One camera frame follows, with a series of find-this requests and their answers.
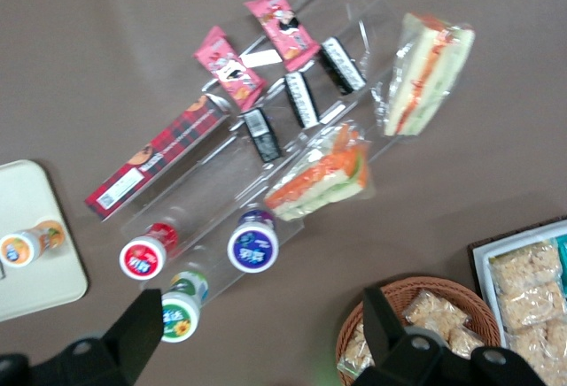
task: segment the gray table surface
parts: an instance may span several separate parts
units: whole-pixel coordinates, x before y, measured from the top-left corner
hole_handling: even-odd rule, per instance
[[[0,353],[38,363],[137,296],[116,262],[120,225],[82,201],[187,107],[202,84],[172,87],[166,72],[247,0],[1,1],[0,164],[47,169],[90,284],[0,324]],[[567,0],[387,1],[477,30],[454,94],[373,165],[374,198],[309,216],[275,266],[206,307],[196,335],[161,344],[138,384],[339,385],[337,334],[362,288],[412,273],[472,288],[468,243],[567,212]]]

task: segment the black robotic claw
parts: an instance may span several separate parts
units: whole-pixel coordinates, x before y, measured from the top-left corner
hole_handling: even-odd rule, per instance
[[[163,335],[161,292],[148,289],[100,338],[80,340],[30,367],[25,356],[0,356],[0,386],[129,386]]]
[[[408,334],[379,288],[364,290],[364,336],[376,363],[353,386],[545,386],[519,355],[481,347],[470,360],[429,336]]]

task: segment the black snack bar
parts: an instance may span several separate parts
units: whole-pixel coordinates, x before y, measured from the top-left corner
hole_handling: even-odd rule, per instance
[[[323,42],[320,55],[322,66],[343,96],[364,87],[366,80],[337,38]]]
[[[291,107],[301,127],[307,129],[318,125],[319,112],[313,102],[311,90],[303,74],[300,72],[292,72],[286,74],[283,79]]]
[[[268,163],[281,157],[282,152],[277,144],[276,134],[274,134],[274,130],[269,125],[263,111],[252,109],[243,113],[242,116],[261,159]]]

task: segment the red package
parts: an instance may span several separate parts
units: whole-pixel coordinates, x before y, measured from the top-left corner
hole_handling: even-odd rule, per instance
[[[319,51],[319,44],[300,25],[287,0],[256,0],[245,5],[261,23],[290,72]]]
[[[266,81],[245,67],[218,26],[211,29],[193,57],[213,74],[243,112],[252,108],[266,85]]]

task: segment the plastic-wrapped sandwich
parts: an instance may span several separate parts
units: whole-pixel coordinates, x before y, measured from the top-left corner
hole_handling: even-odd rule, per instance
[[[330,127],[266,195],[265,203],[282,220],[294,220],[368,189],[368,143],[357,127]]]
[[[469,26],[406,14],[396,54],[385,135],[418,135],[453,87],[475,38]]]

